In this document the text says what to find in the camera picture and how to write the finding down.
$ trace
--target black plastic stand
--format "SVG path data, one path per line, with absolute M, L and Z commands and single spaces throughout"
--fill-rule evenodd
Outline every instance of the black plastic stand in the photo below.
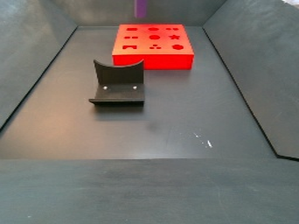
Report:
M 89 101 L 94 104 L 122 104 L 146 101 L 145 91 L 145 62 L 131 66 L 109 66 L 97 60 L 98 93 L 95 99 Z

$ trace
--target red box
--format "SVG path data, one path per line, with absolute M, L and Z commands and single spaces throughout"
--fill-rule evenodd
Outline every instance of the red box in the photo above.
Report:
M 193 69 L 193 45 L 182 24 L 122 24 L 113 52 L 115 66 L 145 60 L 145 69 Z

